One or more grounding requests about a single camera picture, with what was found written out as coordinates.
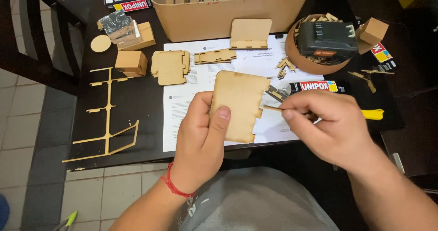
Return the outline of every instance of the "red string bracelet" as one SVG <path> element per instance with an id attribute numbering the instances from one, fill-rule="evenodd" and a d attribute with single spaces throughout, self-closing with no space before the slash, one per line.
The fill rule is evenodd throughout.
<path id="1" fill-rule="evenodd" d="M 172 181 L 170 180 L 170 168 L 172 167 L 172 165 L 173 165 L 173 162 L 169 163 L 169 165 L 167 166 L 167 173 L 166 173 L 167 179 L 164 178 L 164 177 L 160 177 L 160 180 L 163 180 L 166 183 L 167 187 L 172 191 L 173 194 L 176 194 L 176 195 L 179 195 L 179 196 L 183 196 L 184 198 L 191 198 L 191 197 L 193 197 L 196 194 L 196 192 L 189 193 L 189 194 L 183 193 L 180 190 L 178 190 L 175 187 L 175 185 L 172 183 Z"/>

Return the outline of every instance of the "yellow handle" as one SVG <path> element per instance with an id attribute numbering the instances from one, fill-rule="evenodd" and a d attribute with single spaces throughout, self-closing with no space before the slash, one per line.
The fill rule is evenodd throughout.
<path id="1" fill-rule="evenodd" d="M 365 119 L 369 120 L 381 120 L 383 119 L 383 112 L 385 112 L 382 109 L 377 110 L 362 110 L 362 114 L 364 114 Z"/>

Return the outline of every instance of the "hand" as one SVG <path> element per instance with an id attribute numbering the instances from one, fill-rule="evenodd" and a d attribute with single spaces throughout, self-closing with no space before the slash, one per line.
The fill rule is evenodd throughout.
<path id="1" fill-rule="evenodd" d="M 170 179 L 183 193 L 195 192 L 219 171 L 231 110 L 220 107 L 209 126 L 213 92 L 197 93 L 181 121 Z"/>
<path id="2" fill-rule="evenodd" d="M 323 90 L 302 91 L 280 105 L 283 118 L 294 132 L 322 160 L 347 171 L 372 167 L 383 154 L 368 133 L 367 123 L 349 95 Z M 312 111 L 322 120 L 313 125 L 303 113 Z"/>

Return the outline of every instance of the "left hand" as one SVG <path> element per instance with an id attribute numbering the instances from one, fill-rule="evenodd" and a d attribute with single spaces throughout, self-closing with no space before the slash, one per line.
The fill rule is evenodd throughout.
<path id="1" fill-rule="evenodd" d="M 213 92 L 197 93 L 181 121 L 170 179 L 183 193 L 195 192 L 219 171 L 223 142 L 231 118 L 227 106 L 220 107 L 209 126 L 209 106 Z"/>

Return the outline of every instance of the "tiled floor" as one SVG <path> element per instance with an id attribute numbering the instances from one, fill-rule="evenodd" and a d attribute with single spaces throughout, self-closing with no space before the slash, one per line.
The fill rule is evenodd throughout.
<path id="1" fill-rule="evenodd" d="M 86 18 L 84 4 L 76 8 Z M 25 54 L 18 0 L 11 0 L 11 11 Z M 55 59 L 50 9 L 43 3 L 41 17 Z M 77 210 L 70 230 L 106 231 L 166 171 L 167 164 L 147 164 L 66 172 L 61 161 L 71 143 L 75 102 L 69 94 L 0 69 L 0 194 L 10 206 L 5 230 L 50 231 Z"/>

